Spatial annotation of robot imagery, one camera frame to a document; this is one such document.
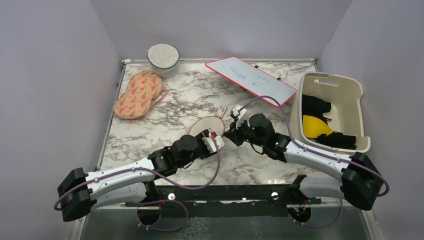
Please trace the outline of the beige mesh laundry bag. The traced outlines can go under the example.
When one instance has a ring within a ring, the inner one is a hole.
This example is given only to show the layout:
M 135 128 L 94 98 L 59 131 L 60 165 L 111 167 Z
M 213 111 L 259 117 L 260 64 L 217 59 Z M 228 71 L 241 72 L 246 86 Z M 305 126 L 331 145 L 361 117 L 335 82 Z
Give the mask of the beige mesh laundry bag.
M 217 116 L 206 116 L 192 124 L 188 128 L 187 133 L 189 135 L 196 136 L 204 130 L 210 130 L 211 132 L 215 132 L 217 135 L 222 136 L 225 129 L 225 123 L 221 118 Z

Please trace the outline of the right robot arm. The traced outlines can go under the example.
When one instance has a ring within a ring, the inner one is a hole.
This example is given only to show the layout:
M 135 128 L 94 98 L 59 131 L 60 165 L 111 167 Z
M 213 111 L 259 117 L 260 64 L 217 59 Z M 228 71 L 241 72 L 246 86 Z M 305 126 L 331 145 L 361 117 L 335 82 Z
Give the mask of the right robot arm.
M 224 136 L 236 146 L 249 143 L 261 147 L 262 154 L 273 160 L 326 174 L 325 177 L 303 177 L 300 184 L 292 186 L 288 196 L 296 204 L 307 198 L 328 197 L 344 199 L 358 209 L 369 211 L 383 186 L 379 171 L 365 153 L 334 153 L 292 140 L 276 132 L 262 113 L 254 114 L 249 120 L 232 122 Z

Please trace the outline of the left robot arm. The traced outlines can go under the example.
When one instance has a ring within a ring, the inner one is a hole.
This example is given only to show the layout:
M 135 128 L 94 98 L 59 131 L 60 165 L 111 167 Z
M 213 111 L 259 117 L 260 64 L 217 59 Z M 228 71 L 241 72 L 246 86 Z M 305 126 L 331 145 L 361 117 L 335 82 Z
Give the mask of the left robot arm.
M 183 135 L 171 146 L 152 152 L 148 157 L 118 168 L 85 172 L 75 168 L 57 187 L 58 200 L 53 208 L 61 212 L 64 222 L 88 215 L 91 210 L 121 202 L 152 205 L 157 191 L 146 184 L 168 177 L 196 159 L 219 155 L 225 146 L 223 138 L 208 129 L 196 136 Z

